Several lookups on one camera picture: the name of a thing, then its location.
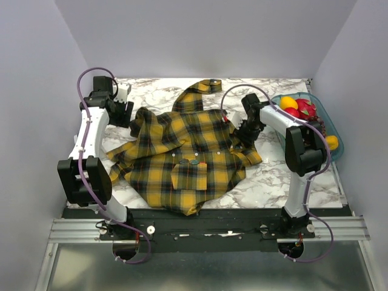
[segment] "dragon fruit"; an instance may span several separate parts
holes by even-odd
[[[313,102],[307,99],[296,99],[298,104],[299,118],[303,120],[309,120],[316,116],[316,107]]]

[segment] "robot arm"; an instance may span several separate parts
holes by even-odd
[[[67,160],[58,162],[58,173],[70,203],[87,206],[100,212],[105,217],[119,222],[127,222],[130,218],[125,206],[112,196],[112,183],[109,175],[102,165],[101,159],[105,157],[102,149],[102,137],[108,124],[128,127],[132,113],[133,103],[127,102],[131,87],[127,84],[112,86],[112,79],[105,76],[93,78],[93,91],[89,97],[84,98],[90,112],[90,121],[82,104],[80,104],[82,121],[74,149]],[[87,122],[90,122],[85,147],[81,148]],[[87,182],[105,205],[106,210],[100,208],[90,196],[81,181],[78,170],[79,151],[83,150],[82,168]]]
[[[304,191],[308,177],[318,171],[326,160],[323,142],[308,127],[300,125],[277,112],[269,105],[269,102],[260,102],[256,94],[245,96],[242,99],[242,104],[247,113],[247,120],[235,116],[229,120],[232,122],[238,120],[238,122],[233,122],[236,123],[235,135],[246,146],[250,146],[255,142],[266,125],[274,128],[285,138],[286,164],[292,174],[289,196],[283,214],[289,224],[287,227],[292,227],[293,221],[307,223],[309,217],[303,207]],[[321,131],[318,122],[310,122],[309,124]]]

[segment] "yellow lemon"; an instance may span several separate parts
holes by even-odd
[[[328,135],[326,142],[329,145],[330,150],[336,150],[338,147],[338,138],[335,135]]]
[[[286,108],[289,108],[289,107],[298,109],[298,103],[296,103],[296,101],[292,97],[290,97],[290,96],[282,97],[280,99],[280,105],[279,106],[283,110],[286,109]]]

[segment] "shirt pocket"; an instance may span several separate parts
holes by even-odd
[[[175,190],[206,190],[207,164],[177,164],[171,171],[171,181]]]

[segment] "metal floor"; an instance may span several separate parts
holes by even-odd
[[[327,242],[307,242],[303,257],[322,254]],[[348,291],[373,290],[357,241],[335,242],[313,264],[279,253],[156,253],[135,266],[116,262],[110,244],[62,244],[50,291]]]

